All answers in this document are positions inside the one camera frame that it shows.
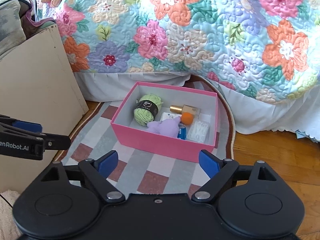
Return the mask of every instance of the orange pom pom ball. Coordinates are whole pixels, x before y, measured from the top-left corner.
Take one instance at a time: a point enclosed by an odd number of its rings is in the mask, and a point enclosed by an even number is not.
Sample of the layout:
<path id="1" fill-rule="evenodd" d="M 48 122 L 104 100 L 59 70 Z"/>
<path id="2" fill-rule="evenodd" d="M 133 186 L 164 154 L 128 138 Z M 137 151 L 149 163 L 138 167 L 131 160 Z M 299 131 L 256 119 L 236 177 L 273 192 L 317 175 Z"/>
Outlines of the orange pom pom ball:
<path id="1" fill-rule="evenodd" d="M 192 122 L 193 122 L 193 115 L 190 114 L 190 113 L 188 113 L 188 112 L 182 113 L 181 122 L 182 122 L 184 125 L 191 125 Z"/>

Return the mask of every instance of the blue package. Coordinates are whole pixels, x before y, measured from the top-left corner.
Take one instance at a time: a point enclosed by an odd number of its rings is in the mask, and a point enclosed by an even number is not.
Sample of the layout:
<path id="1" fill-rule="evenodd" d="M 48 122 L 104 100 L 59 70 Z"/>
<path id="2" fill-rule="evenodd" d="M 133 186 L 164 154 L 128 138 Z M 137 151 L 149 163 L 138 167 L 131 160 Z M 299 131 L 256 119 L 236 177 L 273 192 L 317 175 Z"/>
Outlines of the blue package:
<path id="1" fill-rule="evenodd" d="M 186 127 L 184 126 L 183 123 L 179 123 L 179 133 L 178 133 L 178 137 L 177 138 L 181 139 L 181 140 L 185 140 L 186 136 L 187 136 Z"/>

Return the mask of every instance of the green yarn ball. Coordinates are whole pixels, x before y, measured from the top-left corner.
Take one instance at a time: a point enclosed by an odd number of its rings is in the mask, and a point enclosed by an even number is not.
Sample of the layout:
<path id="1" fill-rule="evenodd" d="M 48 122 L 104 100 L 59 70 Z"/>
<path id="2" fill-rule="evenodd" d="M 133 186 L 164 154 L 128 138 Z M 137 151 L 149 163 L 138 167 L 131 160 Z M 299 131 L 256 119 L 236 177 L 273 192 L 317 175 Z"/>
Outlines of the green yarn ball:
<path id="1" fill-rule="evenodd" d="M 140 98 L 139 102 L 143 100 L 150 100 L 158 107 L 158 111 L 161 109 L 162 101 L 160 97 L 156 95 L 145 95 Z M 148 122 L 152 122 L 154 120 L 153 115 L 146 109 L 137 108 L 133 111 L 133 115 L 138 124 L 146 126 Z"/>

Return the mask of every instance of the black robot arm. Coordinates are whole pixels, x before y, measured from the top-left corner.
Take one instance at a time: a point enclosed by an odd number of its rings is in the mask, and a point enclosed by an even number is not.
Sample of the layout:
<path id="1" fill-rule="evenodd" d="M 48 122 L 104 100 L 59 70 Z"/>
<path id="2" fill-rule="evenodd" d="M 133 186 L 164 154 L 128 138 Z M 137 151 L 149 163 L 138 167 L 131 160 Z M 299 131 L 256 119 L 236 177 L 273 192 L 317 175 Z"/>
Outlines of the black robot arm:
<path id="1" fill-rule="evenodd" d="M 297 240 L 304 206 L 263 161 L 253 166 L 219 160 L 203 150 L 200 166 L 210 180 L 187 194 L 130 194 L 106 178 L 118 154 L 75 166 L 50 164 L 22 193 L 13 216 L 20 240 Z M 79 180 L 81 187 L 69 180 Z M 248 180 L 237 186 L 238 180 Z"/>
<path id="2" fill-rule="evenodd" d="M 68 136 L 41 131 L 38 123 L 0 115 L 0 154 L 42 160 L 45 150 L 67 150 L 70 147 Z"/>

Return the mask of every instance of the gray pillow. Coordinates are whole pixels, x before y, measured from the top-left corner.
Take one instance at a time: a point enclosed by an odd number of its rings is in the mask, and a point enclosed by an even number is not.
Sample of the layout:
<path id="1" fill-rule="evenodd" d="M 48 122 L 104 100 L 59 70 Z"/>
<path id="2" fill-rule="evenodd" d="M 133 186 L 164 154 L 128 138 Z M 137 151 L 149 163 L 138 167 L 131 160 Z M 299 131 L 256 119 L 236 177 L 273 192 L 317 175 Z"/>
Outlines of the gray pillow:
<path id="1" fill-rule="evenodd" d="M 26 41 L 19 17 L 20 3 L 9 0 L 0 5 L 0 59 Z"/>

